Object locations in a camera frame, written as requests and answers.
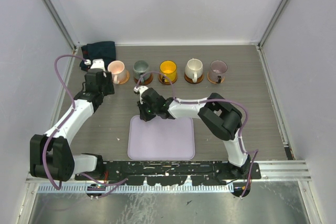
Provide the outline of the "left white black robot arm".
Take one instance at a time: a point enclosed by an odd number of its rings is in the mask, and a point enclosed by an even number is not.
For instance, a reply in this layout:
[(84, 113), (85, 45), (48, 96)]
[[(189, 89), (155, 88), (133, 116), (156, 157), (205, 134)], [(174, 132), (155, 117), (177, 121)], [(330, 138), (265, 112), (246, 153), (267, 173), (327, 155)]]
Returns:
[(45, 167), (54, 180), (68, 181), (72, 175), (87, 173), (93, 180), (105, 174), (103, 158), (97, 154), (73, 155), (70, 144), (85, 121), (102, 104), (103, 98), (114, 94), (112, 74), (102, 69), (90, 69), (85, 74), (82, 90), (57, 124), (43, 135), (30, 139), (30, 174), (47, 179)]

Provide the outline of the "purple glass mug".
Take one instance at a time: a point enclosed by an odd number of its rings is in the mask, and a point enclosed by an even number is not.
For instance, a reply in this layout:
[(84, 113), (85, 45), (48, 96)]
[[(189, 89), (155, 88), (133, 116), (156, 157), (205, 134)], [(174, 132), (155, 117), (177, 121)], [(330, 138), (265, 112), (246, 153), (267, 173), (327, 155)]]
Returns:
[(210, 64), (209, 67), (209, 77), (213, 81), (218, 81), (219, 76), (222, 78), (225, 77), (225, 73), (227, 71), (228, 67), (227, 64), (224, 61), (221, 60), (215, 60)]

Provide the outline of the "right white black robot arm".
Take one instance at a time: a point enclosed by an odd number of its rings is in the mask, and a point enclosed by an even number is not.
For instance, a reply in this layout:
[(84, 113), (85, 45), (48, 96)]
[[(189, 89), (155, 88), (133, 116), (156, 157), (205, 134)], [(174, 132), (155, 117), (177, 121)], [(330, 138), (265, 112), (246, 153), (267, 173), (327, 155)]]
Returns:
[(242, 120), (236, 102), (224, 99), (218, 93), (203, 99), (183, 100), (166, 99), (146, 86), (136, 86), (133, 91), (139, 95), (140, 119), (146, 122), (157, 116), (170, 120), (200, 119), (215, 137), (224, 142), (232, 176), (241, 179), (251, 175), (255, 157), (246, 151), (242, 137), (248, 117)]

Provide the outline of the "grey ceramic mug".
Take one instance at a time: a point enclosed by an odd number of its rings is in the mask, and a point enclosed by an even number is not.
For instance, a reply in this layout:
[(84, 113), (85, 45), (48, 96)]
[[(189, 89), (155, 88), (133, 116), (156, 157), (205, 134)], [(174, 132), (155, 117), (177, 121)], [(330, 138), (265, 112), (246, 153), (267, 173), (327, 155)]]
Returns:
[(144, 60), (139, 60), (133, 65), (133, 78), (135, 82), (146, 80), (146, 75), (150, 74), (150, 66)]

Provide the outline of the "woven rattan coaster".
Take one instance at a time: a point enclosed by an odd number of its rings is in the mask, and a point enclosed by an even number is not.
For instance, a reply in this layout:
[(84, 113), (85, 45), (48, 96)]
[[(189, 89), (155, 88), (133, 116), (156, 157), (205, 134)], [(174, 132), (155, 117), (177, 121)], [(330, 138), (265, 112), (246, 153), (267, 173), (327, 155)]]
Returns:
[(112, 75), (112, 81), (114, 84), (117, 85), (125, 84), (126, 82), (128, 82), (129, 78), (130, 78), (129, 71), (125, 69), (120, 73)]
[(221, 84), (221, 83), (223, 83), (224, 80), (225, 80), (224, 77), (222, 78), (221, 76), (219, 76), (219, 80), (215, 82), (215, 81), (213, 81), (213, 80), (210, 79), (210, 77), (209, 77), (209, 73), (207, 73), (207, 79), (208, 79), (208, 81), (209, 81), (210, 83), (212, 83), (212, 84)]

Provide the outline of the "white ceramic mug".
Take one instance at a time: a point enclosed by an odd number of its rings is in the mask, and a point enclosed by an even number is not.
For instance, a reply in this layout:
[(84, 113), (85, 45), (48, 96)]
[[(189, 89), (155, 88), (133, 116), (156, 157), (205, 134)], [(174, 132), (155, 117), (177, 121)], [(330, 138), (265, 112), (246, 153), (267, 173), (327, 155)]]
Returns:
[(190, 83), (197, 83), (203, 76), (203, 63), (199, 59), (190, 59), (185, 66), (185, 76)]

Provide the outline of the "brown wooden coaster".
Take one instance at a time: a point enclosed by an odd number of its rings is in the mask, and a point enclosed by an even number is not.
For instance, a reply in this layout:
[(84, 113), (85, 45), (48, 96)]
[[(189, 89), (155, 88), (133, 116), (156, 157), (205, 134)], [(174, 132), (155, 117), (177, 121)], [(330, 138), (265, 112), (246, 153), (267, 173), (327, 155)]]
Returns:
[(184, 74), (184, 79), (186, 82), (190, 83), (190, 84), (198, 84), (201, 83), (204, 79), (204, 74), (202, 74), (196, 82), (193, 82), (193, 80), (191, 78), (189, 78), (186, 74)]
[(146, 86), (150, 84), (152, 81), (153, 81), (153, 74), (151, 73), (151, 74), (146, 75), (146, 80), (141, 81), (140, 85)]
[(177, 81), (177, 79), (178, 79), (178, 75), (176, 75), (173, 80), (166, 78), (164, 75), (161, 75), (161, 74), (158, 75), (158, 80), (163, 85), (170, 85), (171, 83), (174, 84)]

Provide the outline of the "lilac plastic tray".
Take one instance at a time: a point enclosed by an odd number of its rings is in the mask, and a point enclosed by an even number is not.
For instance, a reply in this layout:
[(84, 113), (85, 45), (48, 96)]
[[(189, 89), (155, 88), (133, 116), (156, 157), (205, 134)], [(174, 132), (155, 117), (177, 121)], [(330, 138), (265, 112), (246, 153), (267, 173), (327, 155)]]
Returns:
[(189, 161), (195, 156), (191, 118), (146, 122), (138, 115), (130, 120), (128, 157), (135, 161)]

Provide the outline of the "yellow glass mug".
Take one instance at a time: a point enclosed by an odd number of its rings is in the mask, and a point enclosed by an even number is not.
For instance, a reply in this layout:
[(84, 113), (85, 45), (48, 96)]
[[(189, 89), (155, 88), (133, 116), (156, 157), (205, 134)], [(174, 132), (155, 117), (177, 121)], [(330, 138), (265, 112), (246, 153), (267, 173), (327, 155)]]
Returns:
[(160, 73), (173, 80), (177, 75), (177, 65), (174, 61), (166, 60), (160, 64)]

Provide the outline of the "pink ceramic mug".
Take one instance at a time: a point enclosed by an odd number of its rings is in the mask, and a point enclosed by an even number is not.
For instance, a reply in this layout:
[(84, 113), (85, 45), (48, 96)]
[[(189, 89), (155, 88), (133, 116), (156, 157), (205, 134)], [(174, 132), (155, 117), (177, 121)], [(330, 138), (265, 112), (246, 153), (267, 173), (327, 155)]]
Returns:
[(108, 65), (108, 71), (112, 75), (116, 74), (116, 73), (120, 73), (124, 69), (126, 70), (124, 63), (122, 61), (119, 61), (119, 60), (115, 60)]

